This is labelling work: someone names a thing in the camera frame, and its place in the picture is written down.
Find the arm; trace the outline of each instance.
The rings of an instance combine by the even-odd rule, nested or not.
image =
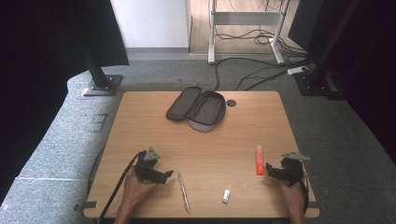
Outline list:
[[[157,185],[157,183],[142,183],[133,169],[130,169],[125,177],[122,201],[114,223],[128,224],[134,206],[145,199]]]
[[[278,180],[283,201],[288,207],[290,224],[305,224],[304,195],[299,183],[289,186],[288,181]]]

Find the black curtain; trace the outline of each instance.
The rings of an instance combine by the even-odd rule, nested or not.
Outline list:
[[[110,0],[2,1],[0,17],[2,202],[87,70],[82,45],[98,66],[129,63]]]
[[[333,68],[342,93],[396,162],[396,14],[389,4],[360,0]]]

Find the silver pen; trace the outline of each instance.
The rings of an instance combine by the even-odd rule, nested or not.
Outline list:
[[[186,204],[187,211],[190,212],[190,205],[189,205],[189,201],[187,201],[187,193],[186,190],[184,189],[183,177],[181,177],[180,173],[178,173],[178,181],[180,182],[181,190],[183,191],[184,203]]]

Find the wooden table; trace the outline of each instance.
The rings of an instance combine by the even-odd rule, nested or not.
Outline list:
[[[162,158],[160,172],[175,170],[134,210],[134,217],[288,217],[276,181],[256,175],[255,146],[262,145],[264,162],[280,168],[281,154],[298,151],[279,94],[275,91],[219,91],[227,106],[224,120],[209,133],[195,131],[186,120],[165,117],[179,91],[126,92],[121,100],[104,155],[85,208],[99,217],[120,176],[134,157],[153,147]],[[191,213],[185,209],[177,173],[182,173]],[[231,191],[228,204],[224,190]],[[122,188],[106,217],[115,217]],[[315,196],[311,189],[310,201]],[[309,208],[307,217],[319,210]]]

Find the black stand base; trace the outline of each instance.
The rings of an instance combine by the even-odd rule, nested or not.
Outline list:
[[[293,75],[300,94],[303,96],[326,96],[329,100],[344,100],[337,88],[337,76],[329,72],[326,74],[321,85],[312,85],[313,75],[309,72]]]
[[[121,81],[122,75],[106,75],[106,86],[104,88],[97,87],[94,81],[91,80],[82,94],[84,96],[113,96],[116,94],[117,87]]]

